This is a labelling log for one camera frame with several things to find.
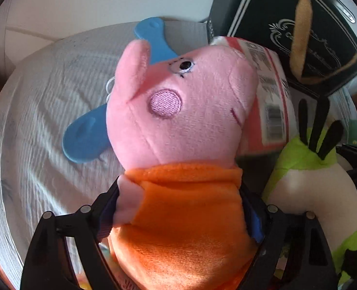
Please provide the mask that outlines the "pink white tissue pack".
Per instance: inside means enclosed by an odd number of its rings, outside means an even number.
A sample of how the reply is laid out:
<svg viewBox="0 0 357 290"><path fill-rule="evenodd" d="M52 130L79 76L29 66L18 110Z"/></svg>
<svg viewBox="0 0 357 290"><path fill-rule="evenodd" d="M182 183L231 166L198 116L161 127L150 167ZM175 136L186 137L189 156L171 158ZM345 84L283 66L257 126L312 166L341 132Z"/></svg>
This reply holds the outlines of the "pink white tissue pack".
<svg viewBox="0 0 357 290"><path fill-rule="evenodd" d="M297 123L278 55L264 46L236 37L218 36L211 44L228 45L243 52L259 77L256 98L243 127L239 156L281 150L297 134Z"/></svg>

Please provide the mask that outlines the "orange dress pig plush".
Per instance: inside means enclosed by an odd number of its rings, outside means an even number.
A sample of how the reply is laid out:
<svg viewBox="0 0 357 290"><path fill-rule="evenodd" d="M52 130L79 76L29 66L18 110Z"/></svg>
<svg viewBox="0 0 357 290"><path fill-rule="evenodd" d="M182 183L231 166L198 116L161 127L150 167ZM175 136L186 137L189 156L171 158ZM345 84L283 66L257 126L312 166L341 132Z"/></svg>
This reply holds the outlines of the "orange dress pig plush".
<svg viewBox="0 0 357 290"><path fill-rule="evenodd" d="M134 123L115 144L110 252L141 289L235 289L257 250L235 162L257 72L224 45L176 61L131 101Z"/></svg>

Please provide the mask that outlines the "green bird plush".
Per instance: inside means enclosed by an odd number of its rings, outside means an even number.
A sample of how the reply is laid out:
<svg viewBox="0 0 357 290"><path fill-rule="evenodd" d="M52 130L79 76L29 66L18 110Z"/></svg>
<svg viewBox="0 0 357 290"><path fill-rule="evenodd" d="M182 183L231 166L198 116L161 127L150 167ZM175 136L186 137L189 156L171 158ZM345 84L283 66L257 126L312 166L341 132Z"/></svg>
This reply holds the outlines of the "green bird plush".
<svg viewBox="0 0 357 290"><path fill-rule="evenodd" d="M298 136L283 148L262 193L267 204L282 212L316 215L331 251L339 285L355 281L342 270L347 251L357 255L357 189L348 173L337 162L336 146L344 126L334 121L325 127L330 108L328 98L316 105L312 128L308 128L308 106L298 104Z"/></svg>

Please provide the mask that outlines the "blue plastic boomerang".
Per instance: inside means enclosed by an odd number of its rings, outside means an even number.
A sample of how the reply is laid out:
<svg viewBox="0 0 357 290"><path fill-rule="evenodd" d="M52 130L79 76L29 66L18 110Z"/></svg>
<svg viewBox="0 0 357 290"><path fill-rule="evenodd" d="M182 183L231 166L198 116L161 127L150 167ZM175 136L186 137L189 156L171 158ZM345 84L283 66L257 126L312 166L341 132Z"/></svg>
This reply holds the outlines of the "blue plastic boomerang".
<svg viewBox="0 0 357 290"><path fill-rule="evenodd" d="M97 159L115 144L134 123L129 106L152 76L161 77L164 68L171 68L180 56L165 41L165 24L160 18L139 23L148 36L131 41L121 55L114 85L107 103L74 121L68 126L62 141L64 154L76 163Z"/></svg>

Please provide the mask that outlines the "black gift box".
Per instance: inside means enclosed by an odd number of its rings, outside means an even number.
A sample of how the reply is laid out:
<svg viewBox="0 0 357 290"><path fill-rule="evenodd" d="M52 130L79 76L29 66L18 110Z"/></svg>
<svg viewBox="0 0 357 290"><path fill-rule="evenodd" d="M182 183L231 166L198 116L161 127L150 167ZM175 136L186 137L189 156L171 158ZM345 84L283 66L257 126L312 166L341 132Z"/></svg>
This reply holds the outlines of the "black gift box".
<svg viewBox="0 0 357 290"><path fill-rule="evenodd" d="M289 85L313 98L343 86L357 88L357 6L353 0L310 0L312 31L304 84L293 76L289 56L298 0L213 0L208 38L239 37L276 52Z"/></svg>

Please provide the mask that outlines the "striped white table cloth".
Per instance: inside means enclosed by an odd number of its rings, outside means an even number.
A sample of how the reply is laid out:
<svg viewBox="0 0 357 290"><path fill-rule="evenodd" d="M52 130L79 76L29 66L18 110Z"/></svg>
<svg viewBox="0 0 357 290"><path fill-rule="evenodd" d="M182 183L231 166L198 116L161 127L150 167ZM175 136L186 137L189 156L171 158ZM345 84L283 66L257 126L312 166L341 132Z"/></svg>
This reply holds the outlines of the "striped white table cloth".
<svg viewBox="0 0 357 290"><path fill-rule="evenodd" d="M122 172L112 150L72 163L62 138L75 119L105 102L134 27L116 24L50 44L20 62L0 93L0 266L14 287L42 214L93 203Z"/></svg>

